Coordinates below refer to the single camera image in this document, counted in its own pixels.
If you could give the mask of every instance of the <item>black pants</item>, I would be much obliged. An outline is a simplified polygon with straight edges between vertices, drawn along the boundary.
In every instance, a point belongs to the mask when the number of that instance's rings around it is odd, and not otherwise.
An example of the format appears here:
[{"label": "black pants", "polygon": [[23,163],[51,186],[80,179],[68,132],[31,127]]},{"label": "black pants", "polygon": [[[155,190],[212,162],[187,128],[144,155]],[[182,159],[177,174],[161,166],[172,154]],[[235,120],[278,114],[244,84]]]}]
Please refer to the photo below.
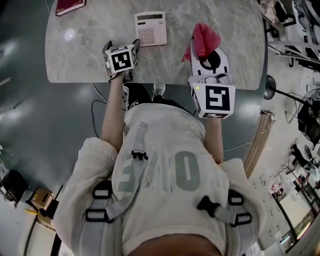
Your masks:
[{"label": "black pants", "polygon": [[294,144],[292,146],[292,149],[293,149],[292,155],[295,156],[295,159],[300,163],[302,168],[309,163],[309,161],[302,156],[300,150],[297,147],[297,144]]},{"label": "black pants", "polygon": [[165,99],[160,95],[155,96],[152,101],[146,88],[140,83],[125,83],[123,85],[123,91],[126,94],[125,108],[127,111],[133,108],[134,106],[137,106],[142,103],[160,103],[160,104],[174,106],[187,111],[175,101],[171,99]]}]

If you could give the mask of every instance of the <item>calculator keypad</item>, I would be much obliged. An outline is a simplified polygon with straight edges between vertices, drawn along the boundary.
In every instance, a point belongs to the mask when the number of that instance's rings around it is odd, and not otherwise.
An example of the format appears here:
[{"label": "calculator keypad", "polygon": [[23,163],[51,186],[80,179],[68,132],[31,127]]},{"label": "calculator keypad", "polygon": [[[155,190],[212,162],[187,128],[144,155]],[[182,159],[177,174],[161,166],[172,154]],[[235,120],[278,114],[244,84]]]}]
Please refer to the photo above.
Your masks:
[{"label": "calculator keypad", "polygon": [[141,45],[163,45],[166,43],[166,25],[163,21],[138,25],[137,37]]}]

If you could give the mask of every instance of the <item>calculator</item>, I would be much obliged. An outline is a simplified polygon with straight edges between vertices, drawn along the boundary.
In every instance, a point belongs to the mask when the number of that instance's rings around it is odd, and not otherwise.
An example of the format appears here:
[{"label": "calculator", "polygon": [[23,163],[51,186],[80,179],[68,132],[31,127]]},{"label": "calculator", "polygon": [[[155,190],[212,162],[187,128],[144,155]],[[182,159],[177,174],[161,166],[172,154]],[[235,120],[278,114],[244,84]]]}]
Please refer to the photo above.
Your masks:
[{"label": "calculator", "polygon": [[163,11],[147,11],[134,16],[136,37],[140,46],[158,46],[167,43],[166,17]]}]

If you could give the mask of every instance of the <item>white table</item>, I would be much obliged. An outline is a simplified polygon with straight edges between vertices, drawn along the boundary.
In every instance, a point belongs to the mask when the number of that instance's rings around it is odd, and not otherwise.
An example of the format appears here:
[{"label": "white table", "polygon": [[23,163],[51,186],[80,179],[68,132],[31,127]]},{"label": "white table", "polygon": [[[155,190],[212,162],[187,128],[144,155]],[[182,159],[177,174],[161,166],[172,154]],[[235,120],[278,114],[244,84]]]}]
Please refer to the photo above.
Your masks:
[{"label": "white table", "polygon": [[[181,62],[196,23],[209,24],[222,39],[228,55],[232,84],[238,89],[259,87],[265,35],[256,0],[88,0],[86,6],[56,16],[57,1],[49,16],[45,37],[45,63],[52,83],[107,82],[103,46],[112,40],[122,46],[136,39],[134,15],[162,11],[167,44],[141,47],[134,69],[137,83],[186,85],[191,73]],[[68,30],[72,40],[65,40]]]}]

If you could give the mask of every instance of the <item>backpack strap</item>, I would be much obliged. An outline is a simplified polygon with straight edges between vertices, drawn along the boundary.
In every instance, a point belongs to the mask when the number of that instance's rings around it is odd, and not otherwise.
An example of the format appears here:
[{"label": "backpack strap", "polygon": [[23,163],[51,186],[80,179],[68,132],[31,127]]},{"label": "backpack strap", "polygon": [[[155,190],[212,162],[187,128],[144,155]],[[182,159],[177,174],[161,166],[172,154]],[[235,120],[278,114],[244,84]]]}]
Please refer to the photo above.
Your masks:
[{"label": "backpack strap", "polygon": [[241,256],[255,241],[255,225],[252,215],[247,209],[250,207],[241,194],[230,189],[228,192],[228,202],[226,208],[219,203],[211,202],[205,195],[197,209],[205,210],[211,218],[216,218],[225,223],[226,231],[226,256]]},{"label": "backpack strap", "polygon": [[[144,152],[144,140],[147,124],[141,122],[133,143],[132,163],[135,176],[141,181],[144,161],[148,160]],[[112,190],[111,180],[104,180],[93,189],[93,202],[85,211],[85,221],[79,243],[80,256],[121,256],[122,227],[119,216],[133,202],[140,187],[138,182],[130,196],[117,200]]]}]

